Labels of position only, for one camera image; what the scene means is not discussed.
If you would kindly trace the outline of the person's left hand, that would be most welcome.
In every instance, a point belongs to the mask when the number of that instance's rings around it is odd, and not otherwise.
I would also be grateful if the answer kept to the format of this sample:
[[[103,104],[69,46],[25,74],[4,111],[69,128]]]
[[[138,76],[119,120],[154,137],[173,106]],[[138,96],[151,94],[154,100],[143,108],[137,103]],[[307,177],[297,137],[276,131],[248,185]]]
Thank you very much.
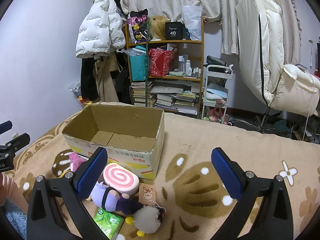
[[[28,203],[25,200],[22,191],[12,178],[1,173],[1,206],[4,206],[7,198],[10,198],[24,213],[28,212]]]

